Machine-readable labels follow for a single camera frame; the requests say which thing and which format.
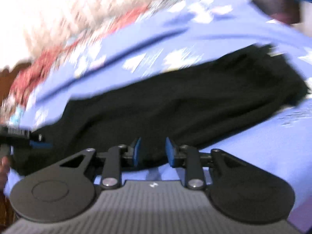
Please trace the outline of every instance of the screw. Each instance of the screw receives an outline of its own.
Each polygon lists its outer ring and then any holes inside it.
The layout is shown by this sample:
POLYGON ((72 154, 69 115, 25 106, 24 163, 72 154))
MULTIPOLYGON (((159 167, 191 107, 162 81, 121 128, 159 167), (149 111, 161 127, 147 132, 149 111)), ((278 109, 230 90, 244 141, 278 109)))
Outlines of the screw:
POLYGON ((115 178, 105 178, 102 180, 102 185, 106 187, 113 187, 117 185, 118 180, 115 178))
POLYGON ((204 181, 200 180, 200 179, 191 179, 189 182, 188 182, 188 187, 189 188, 201 188, 204 186, 204 181))

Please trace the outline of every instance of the blue fabric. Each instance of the blue fabric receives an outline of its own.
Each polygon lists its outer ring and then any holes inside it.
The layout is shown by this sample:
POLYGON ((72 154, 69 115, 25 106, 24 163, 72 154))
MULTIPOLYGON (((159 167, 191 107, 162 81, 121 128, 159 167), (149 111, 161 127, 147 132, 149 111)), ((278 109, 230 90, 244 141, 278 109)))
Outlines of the blue fabric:
MULTIPOLYGON (((287 53, 305 79, 312 77, 312 39, 264 15, 247 0, 185 0, 82 49, 51 73, 20 126, 33 129, 58 120, 68 100, 92 97, 152 75, 217 59, 251 44, 272 43, 287 53)), ((307 99, 242 133, 212 145, 289 182, 295 207, 312 194, 312 101, 307 99)), ((123 179, 173 180, 183 170, 168 164, 123 179)), ((20 179, 12 170, 5 193, 20 179)))

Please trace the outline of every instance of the bed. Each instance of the bed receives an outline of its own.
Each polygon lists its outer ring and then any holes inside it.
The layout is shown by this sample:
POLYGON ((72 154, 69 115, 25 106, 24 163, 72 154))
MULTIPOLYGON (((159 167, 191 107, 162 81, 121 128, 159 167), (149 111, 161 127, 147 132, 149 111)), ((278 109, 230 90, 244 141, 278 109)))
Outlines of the bed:
MULTIPOLYGON (((92 97, 158 73, 214 60, 251 44, 272 44, 270 55, 285 55, 312 87, 311 38, 265 15, 251 0, 178 0, 77 49, 32 92, 19 126, 36 129, 54 123, 69 99, 92 97)), ((312 196, 311 98, 312 92, 298 107, 284 107, 265 122, 202 151, 220 148, 283 178, 294 188, 293 211, 298 211, 312 196)), ((125 172, 122 178, 156 181, 183 175, 182 169, 166 164, 125 172)), ((11 170, 4 193, 9 195, 20 179, 11 170)))

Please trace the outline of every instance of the hand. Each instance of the hand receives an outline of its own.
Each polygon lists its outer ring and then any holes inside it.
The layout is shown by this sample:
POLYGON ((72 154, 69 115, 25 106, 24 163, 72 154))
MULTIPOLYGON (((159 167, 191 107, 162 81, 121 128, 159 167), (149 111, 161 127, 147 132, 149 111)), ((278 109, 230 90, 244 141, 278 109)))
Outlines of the hand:
POLYGON ((10 162, 8 157, 3 157, 0 162, 0 190, 3 190, 7 183, 7 174, 10 171, 10 162))

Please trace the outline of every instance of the folded black fabric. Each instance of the folded black fabric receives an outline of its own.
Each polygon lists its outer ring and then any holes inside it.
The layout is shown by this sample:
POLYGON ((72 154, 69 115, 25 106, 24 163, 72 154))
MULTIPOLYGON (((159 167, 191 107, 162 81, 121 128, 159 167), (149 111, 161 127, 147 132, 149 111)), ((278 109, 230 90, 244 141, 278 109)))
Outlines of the folded black fabric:
POLYGON ((249 46, 212 62, 71 100, 58 122, 36 131, 54 148, 24 152, 23 160, 15 149, 13 167, 25 175, 86 148, 105 152, 141 137, 139 168, 149 168, 167 162, 168 136, 200 149, 262 122, 282 105, 296 105, 308 90, 282 55, 267 54, 269 48, 249 46))

